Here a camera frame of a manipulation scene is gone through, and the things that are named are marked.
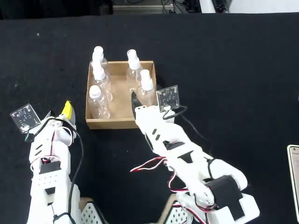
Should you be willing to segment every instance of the power cord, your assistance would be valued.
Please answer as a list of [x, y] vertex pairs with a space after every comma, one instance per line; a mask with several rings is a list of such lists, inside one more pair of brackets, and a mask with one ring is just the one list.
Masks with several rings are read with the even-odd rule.
[[182, 116], [182, 119], [184, 120], [184, 121], [186, 121], [191, 127], [192, 127], [192, 129], [196, 132], [196, 134], [199, 136], [199, 137], [201, 137], [203, 140], [205, 140], [210, 146], [209, 146], [209, 149], [207, 150], [207, 153], [209, 154], [209, 155], [211, 155], [211, 152], [212, 152], [212, 149], [213, 149], [213, 145], [210, 143], [210, 140], [209, 139], [207, 139], [205, 136], [203, 136], [197, 129], [196, 129], [196, 127], [194, 126], [194, 124], [190, 121], [190, 120], [188, 120], [184, 115], [183, 115], [183, 113], [188, 109], [188, 107], [187, 106], [183, 106], [183, 105], [180, 105], [180, 107], [181, 108], [183, 108], [180, 112], [178, 112], [178, 113], [175, 113], [175, 114], [173, 114], [173, 115], [171, 115], [171, 116], [166, 116], [167, 114], [168, 114], [168, 112], [170, 111], [170, 107], [169, 107], [169, 109], [166, 111], [166, 113], [163, 115], [163, 120], [167, 120], [167, 119], [171, 119], [171, 118], [175, 118], [175, 117], [178, 117], [178, 116]]
[[171, 115], [171, 116], [167, 116], [167, 117], [166, 117], [166, 115], [168, 114], [168, 112], [170, 111], [170, 109], [167, 110], [166, 113], [163, 115], [163, 120], [168, 120], [168, 119], [171, 119], [171, 118], [175, 118], [175, 117], [177, 117], [177, 116], [180, 116], [180, 115], [182, 115], [182, 114], [188, 109], [187, 106], [183, 106], [183, 105], [180, 105], [179, 107], [180, 107], [180, 108], [183, 108], [180, 112], [175, 113], [175, 114], [173, 114], [173, 115]]
[[80, 159], [80, 162], [78, 164], [78, 167], [77, 167], [77, 170], [75, 172], [75, 175], [73, 177], [73, 180], [72, 180], [72, 183], [71, 183], [71, 189], [70, 189], [70, 194], [69, 194], [69, 201], [68, 201], [68, 212], [65, 212], [65, 213], [62, 213], [60, 214], [59, 216], [58, 215], [54, 215], [54, 219], [53, 219], [53, 223], [55, 221], [57, 221], [58, 219], [60, 219], [62, 216], [65, 216], [67, 215], [70, 220], [71, 220], [71, 223], [72, 224], [76, 224], [75, 223], [75, 220], [71, 217], [71, 198], [72, 198], [72, 194], [73, 194], [73, 189], [74, 189], [74, 184], [75, 184], [75, 180], [77, 178], [77, 175], [79, 173], [79, 170], [81, 168], [81, 165], [82, 165], [82, 162], [83, 162], [83, 158], [84, 158], [84, 146], [83, 146], [83, 141], [81, 139], [81, 136], [80, 134], [77, 132], [77, 130], [72, 126], [70, 125], [68, 122], [66, 122], [65, 120], [62, 120], [62, 119], [58, 119], [58, 118], [49, 118], [45, 121], [45, 123], [41, 126], [41, 128], [35, 133], [35, 134], [30, 134], [30, 133], [27, 133], [26, 137], [25, 137], [25, 141], [26, 142], [33, 142], [34, 141], [34, 138], [46, 127], [47, 123], [50, 121], [50, 120], [57, 120], [57, 121], [61, 121], [63, 122], [63, 124], [65, 124], [66, 126], [68, 126], [69, 129], [71, 129], [74, 133], [76, 133], [76, 135], [78, 136], [79, 140], [80, 140], [80, 145], [81, 145], [81, 151], [82, 151], [82, 154], [81, 154], [81, 159]]
[[161, 0], [162, 12], [163, 12], [163, 13], [167, 13], [167, 12], [166, 12], [166, 9], [165, 9], [165, 6], [167, 5], [167, 3], [168, 3], [170, 0], [167, 0], [165, 3], [163, 3], [163, 1], [164, 1], [164, 0]]

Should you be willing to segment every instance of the cable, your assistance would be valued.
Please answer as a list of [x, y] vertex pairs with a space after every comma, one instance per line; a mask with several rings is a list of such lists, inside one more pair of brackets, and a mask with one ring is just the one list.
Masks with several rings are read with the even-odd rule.
[[69, 132], [69, 134], [70, 134], [70, 144], [68, 144], [67, 146], [70, 147], [73, 143], [73, 132], [68, 127], [61, 126], [61, 127], [58, 127], [57, 129], [59, 129], [59, 128], [62, 128], [62, 129]]
[[202, 139], [209, 141], [205, 136], [203, 136], [194, 126], [194, 124], [192, 124], [191, 121], [189, 121], [184, 115], [182, 115], [182, 118], [193, 128], [193, 130], [196, 132], [197, 135], [199, 135]]
[[204, 212], [210, 212], [210, 211], [214, 210], [214, 208], [215, 208], [215, 206], [216, 206], [216, 204], [213, 204], [213, 205], [208, 206], [208, 207], [206, 207], [206, 208], [199, 206], [199, 205], [197, 204], [197, 202], [196, 202], [196, 195], [195, 195], [195, 194], [194, 194], [194, 202], [195, 202], [195, 205], [196, 205], [200, 210], [202, 210], [202, 211], [204, 211]]
[[179, 9], [179, 11], [180, 11], [181, 13], [184, 13], [183, 10], [178, 6], [178, 3], [180, 3], [180, 2], [178, 2], [178, 1], [176, 1], [176, 0], [173, 0], [173, 4]]
[[209, 224], [209, 220], [207, 219], [207, 213], [205, 213], [205, 217], [206, 217], [206, 224]]
[[72, 224], [76, 224], [75, 220], [71, 217], [71, 214], [68, 212], [64, 212], [64, 213], [60, 214], [59, 216], [54, 215], [53, 223], [55, 223], [58, 219], [60, 219], [62, 216], [65, 216], [65, 215], [67, 215], [70, 218]]
[[[146, 164], [150, 163], [150, 162], [153, 162], [153, 161], [156, 161], [156, 160], [160, 160], [158, 162], [158, 164], [156, 164], [155, 166], [151, 167], [151, 168], [142, 168], [143, 166], [145, 166]], [[156, 169], [163, 161], [167, 161], [165, 157], [163, 156], [159, 156], [159, 157], [156, 157], [156, 158], [153, 158], [149, 161], [146, 161], [144, 164], [138, 166], [138, 167], [135, 167], [133, 169], [130, 170], [130, 172], [136, 172], [136, 171], [142, 171], [142, 170], [152, 170], [152, 169]]]
[[168, 110], [168, 111], [163, 115], [163, 120], [168, 120], [168, 119], [171, 119], [171, 118], [175, 118], [175, 117], [177, 117], [177, 116], [180, 116], [180, 115], [182, 115], [182, 114], [188, 109], [187, 106], [183, 106], [183, 105], [180, 105], [179, 107], [183, 108], [180, 112], [165, 117], [166, 114], [169, 112], [169, 110]]
[[83, 158], [84, 158], [84, 146], [83, 146], [83, 142], [82, 142], [82, 139], [81, 139], [81, 136], [79, 135], [79, 133], [77, 132], [77, 130], [71, 126], [69, 123], [67, 123], [65, 120], [62, 120], [62, 119], [57, 119], [55, 118], [55, 120], [58, 120], [58, 121], [61, 121], [61, 122], [64, 122], [66, 125], [69, 126], [69, 128], [74, 132], [76, 133], [76, 135], [78, 136], [79, 140], [80, 140], [80, 145], [81, 145], [81, 150], [82, 150], [82, 155], [81, 155], [81, 159], [80, 159], [80, 162], [78, 164], [78, 167], [77, 167], [77, 170], [75, 172], [75, 175], [73, 177], [73, 180], [71, 182], [71, 190], [70, 190], [70, 195], [69, 195], [69, 206], [68, 206], [68, 213], [71, 213], [71, 197], [72, 197], [72, 194], [73, 194], [73, 189], [74, 189], [74, 184], [75, 184], [75, 180], [77, 178], [77, 175], [78, 175], [78, 172], [81, 168], [81, 165], [82, 165], [82, 161], [83, 161]]
[[132, 0], [127, 0], [128, 3], [130, 4], [139, 4], [141, 2], [143, 2], [144, 0], [137, 0], [137, 1], [132, 1]]
[[163, 13], [167, 13], [167, 11], [166, 11], [166, 9], [165, 9], [165, 6], [166, 6], [166, 4], [167, 4], [170, 0], [167, 0], [164, 4], [163, 4], [163, 1], [164, 1], [164, 0], [161, 0], [162, 12], [163, 12]]
[[169, 190], [172, 191], [172, 192], [187, 192], [187, 191], [189, 191], [188, 189], [185, 189], [185, 188], [183, 188], [183, 189], [172, 189], [171, 188], [171, 182], [174, 180], [176, 175], [177, 175], [177, 173], [174, 171], [172, 173], [172, 176], [170, 177], [168, 183], [167, 183], [167, 186], [168, 186]]

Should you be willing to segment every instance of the cardboard box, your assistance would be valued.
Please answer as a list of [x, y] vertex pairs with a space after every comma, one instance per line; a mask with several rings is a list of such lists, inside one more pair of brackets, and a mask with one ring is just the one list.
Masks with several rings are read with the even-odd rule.
[[[156, 72], [153, 61], [142, 61], [144, 69], [148, 69], [154, 85], [156, 86]], [[88, 70], [85, 120], [90, 129], [127, 129], [137, 128], [132, 113], [131, 95], [128, 91], [126, 81], [126, 71], [128, 62], [109, 62], [108, 69], [110, 72], [111, 91], [113, 100], [109, 104], [110, 119], [93, 119], [88, 107], [89, 88], [92, 86], [93, 73], [91, 65]]]

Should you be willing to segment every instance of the black cable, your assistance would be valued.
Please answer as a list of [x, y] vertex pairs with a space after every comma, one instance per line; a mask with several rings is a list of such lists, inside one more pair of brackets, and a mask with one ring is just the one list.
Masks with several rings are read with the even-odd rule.
[[184, 115], [182, 115], [182, 118], [193, 128], [193, 130], [196, 132], [197, 135], [199, 135], [202, 139], [209, 141], [206, 137], [204, 137], [194, 126], [194, 124], [191, 123]]
[[178, 1], [176, 1], [176, 0], [173, 1], [173, 4], [179, 9], [179, 11], [180, 11], [181, 13], [184, 13], [183, 10], [178, 6], [178, 3], [180, 3], [180, 2], [178, 2]]
[[81, 139], [81, 136], [79, 135], [79, 133], [77, 132], [77, 130], [72, 126], [70, 125], [69, 123], [67, 123], [65, 120], [62, 120], [62, 119], [57, 119], [55, 118], [54, 120], [58, 120], [58, 121], [62, 121], [64, 123], [66, 123], [69, 128], [74, 132], [76, 133], [76, 135], [78, 136], [79, 140], [80, 140], [80, 145], [81, 145], [81, 150], [82, 150], [82, 155], [81, 155], [81, 159], [80, 159], [80, 162], [78, 164], [78, 167], [77, 167], [77, 170], [75, 172], [75, 175], [73, 177], [73, 180], [71, 182], [71, 190], [70, 190], [70, 194], [69, 194], [69, 206], [68, 206], [68, 213], [71, 213], [71, 197], [72, 197], [72, 194], [73, 194], [73, 189], [74, 189], [74, 184], [75, 184], [75, 180], [77, 178], [77, 175], [78, 175], [78, 172], [81, 168], [81, 165], [82, 165], [82, 162], [83, 162], [83, 158], [84, 158], [84, 146], [83, 146], [83, 142], [82, 142], [82, 139]]
[[143, 1], [144, 0], [137, 0], [137, 1], [127, 0], [127, 2], [130, 3], [130, 4], [138, 4], [138, 3], [141, 3]]
[[164, 4], [163, 4], [163, 1], [164, 1], [164, 0], [161, 0], [162, 12], [163, 12], [163, 13], [167, 13], [167, 11], [166, 11], [166, 9], [165, 9], [165, 6], [166, 6], [166, 4], [167, 4], [170, 0], [167, 0]]
[[71, 223], [72, 224], [76, 224], [75, 220], [72, 218], [72, 216], [70, 215], [70, 213], [68, 212], [64, 212], [62, 214], [60, 214], [59, 216], [58, 215], [54, 215], [54, 218], [53, 218], [53, 223], [55, 223], [58, 219], [60, 219], [62, 216], [68, 216], [71, 220]]
[[175, 113], [175, 114], [173, 114], [173, 115], [171, 115], [171, 116], [165, 117], [166, 114], [169, 112], [169, 111], [167, 111], [167, 112], [164, 114], [164, 116], [163, 116], [163, 120], [168, 120], [168, 119], [170, 119], [170, 118], [175, 118], [175, 117], [177, 117], [177, 116], [180, 116], [180, 115], [182, 115], [182, 114], [188, 109], [187, 106], [183, 106], [183, 105], [180, 105], [179, 107], [183, 108], [180, 112]]
[[54, 219], [53, 219], [53, 222], [55, 222], [56, 220], [58, 220], [59, 218], [61, 218], [62, 216], [64, 215], [68, 215], [70, 217], [70, 220], [72, 222], [72, 224], [76, 224], [74, 219], [71, 217], [71, 198], [72, 198], [72, 194], [73, 194], [73, 189], [74, 189], [74, 184], [75, 184], [75, 180], [77, 178], [77, 175], [79, 173], [79, 170], [81, 168], [81, 165], [82, 165], [82, 162], [83, 162], [83, 158], [84, 158], [84, 146], [83, 146], [83, 142], [82, 142], [82, 139], [81, 139], [81, 136], [79, 135], [79, 133], [77, 132], [77, 130], [72, 126], [70, 125], [67, 121], [65, 120], [62, 120], [62, 119], [58, 119], [58, 118], [49, 118], [45, 121], [45, 123], [41, 126], [41, 128], [35, 133], [35, 134], [29, 134], [27, 133], [26, 135], [26, 138], [25, 138], [25, 141], [26, 142], [33, 142], [34, 141], [34, 138], [46, 127], [47, 123], [50, 121], [50, 120], [57, 120], [57, 121], [61, 121], [63, 122], [64, 124], [66, 124], [68, 126], [69, 129], [71, 129], [74, 133], [76, 133], [76, 135], [78, 136], [79, 140], [80, 140], [80, 145], [81, 145], [81, 150], [82, 150], [82, 155], [81, 155], [81, 159], [80, 159], [80, 162], [78, 164], [78, 167], [77, 167], [77, 170], [75, 172], [75, 175], [73, 177], [73, 180], [71, 182], [71, 189], [70, 189], [70, 193], [69, 193], [69, 201], [68, 201], [68, 212], [65, 212], [65, 213], [62, 213], [61, 215], [57, 216], [57, 215], [54, 215]]

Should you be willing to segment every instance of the white 3d-printed part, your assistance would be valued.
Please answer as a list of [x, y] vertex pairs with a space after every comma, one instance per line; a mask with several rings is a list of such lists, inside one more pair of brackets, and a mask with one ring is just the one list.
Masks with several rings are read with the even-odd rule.
[[187, 221], [188, 212], [182, 208], [172, 208], [165, 224], [183, 224]]
[[82, 224], [103, 224], [93, 203], [87, 203], [81, 212]]

